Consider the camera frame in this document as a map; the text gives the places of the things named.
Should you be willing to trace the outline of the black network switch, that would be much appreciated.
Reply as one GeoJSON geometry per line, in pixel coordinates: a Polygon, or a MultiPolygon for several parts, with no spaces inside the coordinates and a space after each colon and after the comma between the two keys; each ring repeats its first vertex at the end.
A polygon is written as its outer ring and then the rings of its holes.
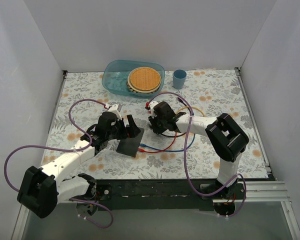
{"type": "Polygon", "coordinates": [[[140,129],[140,133],[136,137],[120,140],[118,147],[116,149],[117,153],[132,158],[135,158],[137,156],[138,149],[145,132],[144,128],[140,127],[139,129],[140,129]]]}

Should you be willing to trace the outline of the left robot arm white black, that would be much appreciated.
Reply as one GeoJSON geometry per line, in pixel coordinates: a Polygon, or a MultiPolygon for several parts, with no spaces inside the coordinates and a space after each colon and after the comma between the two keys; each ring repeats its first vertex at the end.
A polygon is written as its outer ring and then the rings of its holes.
{"type": "Polygon", "coordinates": [[[39,168],[29,167],[24,174],[17,201],[39,218],[47,217],[57,204],[78,197],[80,200],[97,200],[97,181],[86,173],[68,179],[68,175],[84,162],[95,157],[112,140],[135,140],[143,135],[132,115],[128,125],[113,112],[106,111],[98,122],[90,126],[73,146],[52,162],[39,168]]]}

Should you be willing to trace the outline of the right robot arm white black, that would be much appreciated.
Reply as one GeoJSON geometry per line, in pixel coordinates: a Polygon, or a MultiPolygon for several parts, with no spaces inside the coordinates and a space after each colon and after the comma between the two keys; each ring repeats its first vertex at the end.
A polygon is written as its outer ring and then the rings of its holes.
{"type": "Polygon", "coordinates": [[[222,199],[233,195],[234,186],[238,182],[240,158],[246,150],[249,138],[229,114],[204,117],[194,116],[193,113],[175,113],[165,101],[152,101],[147,103],[145,108],[150,111],[151,116],[148,117],[148,120],[156,134],[169,130],[207,137],[220,157],[214,192],[222,199]]]}

